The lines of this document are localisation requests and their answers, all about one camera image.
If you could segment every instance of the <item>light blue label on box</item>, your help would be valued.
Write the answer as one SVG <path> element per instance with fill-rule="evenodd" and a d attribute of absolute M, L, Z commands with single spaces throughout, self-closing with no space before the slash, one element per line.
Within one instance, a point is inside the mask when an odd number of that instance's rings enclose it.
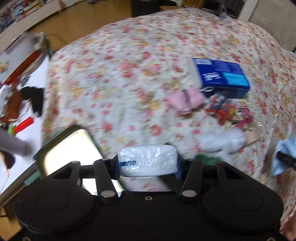
<path fill-rule="evenodd" d="M 234 74 L 227 72 L 222 72 L 222 74 L 229 85 L 249 86 L 246 77 L 242 74 Z"/>

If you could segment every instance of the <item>light blue cloth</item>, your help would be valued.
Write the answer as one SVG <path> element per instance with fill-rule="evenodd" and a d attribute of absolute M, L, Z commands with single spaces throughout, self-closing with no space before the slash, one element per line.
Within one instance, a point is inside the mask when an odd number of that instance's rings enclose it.
<path fill-rule="evenodd" d="M 283 173 L 286 169 L 290 168 L 290 166 L 286 165 L 285 163 L 281 162 L 279 159 L 276 158 L 276 154 L 278 151 L 282 153 L 296 158 L 296 135 L 291 136 L 290 138 L 279 141 L 276 145 L 275 152 L 272 156 L 271 162 L 271 175 L 276 176 Z"/>

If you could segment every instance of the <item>wall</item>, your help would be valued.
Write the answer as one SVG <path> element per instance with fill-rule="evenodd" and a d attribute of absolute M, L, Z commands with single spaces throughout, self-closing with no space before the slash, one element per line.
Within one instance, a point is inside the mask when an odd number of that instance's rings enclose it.
<path fill-rule="evenodd" d="M 296 6 L 290 0 L 260 0 L 250 22 L 269 32 L 284 49 L 296 47 Z"/>

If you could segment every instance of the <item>folded pink fabric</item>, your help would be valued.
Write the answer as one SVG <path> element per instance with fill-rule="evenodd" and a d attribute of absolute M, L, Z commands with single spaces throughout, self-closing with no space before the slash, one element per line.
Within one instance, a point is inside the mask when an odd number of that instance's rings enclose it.
<path fill-rule="evenodd" d="M 196 88 L 190 87 L 186 90 L 176 91 L 167 95 L 165 100 L 170 106 L 176 109 L 180 115 L 185 115 L 192 112 L 192 109 L 203 104 L 205 95 Z"/>

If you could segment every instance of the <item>red pen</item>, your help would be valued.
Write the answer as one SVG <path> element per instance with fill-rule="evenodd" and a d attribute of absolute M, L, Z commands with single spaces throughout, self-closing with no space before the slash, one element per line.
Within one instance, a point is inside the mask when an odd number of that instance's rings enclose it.
<path fill-rule="evenodd" d="M 34 123 L 34 119 L 30 116 L 21 123 L 19 123 L 14 129 L 13 133 L 19 133 L 20 131 L 26 129 L 28 126 L 32 125 Z"/>

